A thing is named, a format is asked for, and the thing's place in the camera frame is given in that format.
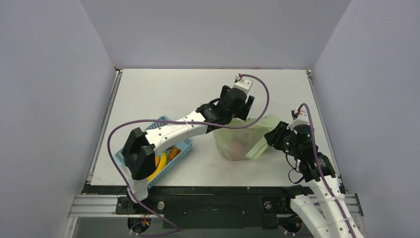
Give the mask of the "light green plastic bag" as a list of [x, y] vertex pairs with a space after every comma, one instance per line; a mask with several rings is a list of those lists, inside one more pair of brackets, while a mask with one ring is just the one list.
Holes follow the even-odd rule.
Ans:
[[[275, 115], [262, 117], [258, 122], [243, 129], [221, 128], [213, 131], [213, 138], [219, 154], [230, 161], [255, 160], [268, 148], [264, 135], [273, 130], [280, 118]], [[248, 149], [245, 157], [232, 157], [230, 146], [233, 142], [241, 142]]]

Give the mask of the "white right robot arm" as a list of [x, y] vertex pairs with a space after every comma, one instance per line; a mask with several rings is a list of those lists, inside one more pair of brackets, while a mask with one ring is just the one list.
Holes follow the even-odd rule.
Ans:
[[293, 129], [288, 126], [281, 121], [264, 137], [269, 146], [295, 159], [297, 170], [317, 201], [312, 202], [303, 187], [295, 185], [280, 197], [280, 207], [295, 212], [315, 238], [362, 238], [340, 191], [333, 165], [314, 143], [311, 126], [300, 124]]

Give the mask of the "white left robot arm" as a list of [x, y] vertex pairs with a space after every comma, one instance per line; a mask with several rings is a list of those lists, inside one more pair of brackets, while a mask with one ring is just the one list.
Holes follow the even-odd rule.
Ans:
[[248, 96], [252, 84], [244, 80], [224, 86], [217, 104], [198, 107], [175, 123], [156, 129], [133, 129], [122, 148], [124, 164], [131, 173], [128, 206], [142, 213], [148, 206], [148, 177], [155, 172], [155, 156], [185, 139], [226, 128], [233, 118], [244, 119], [254, 97]]

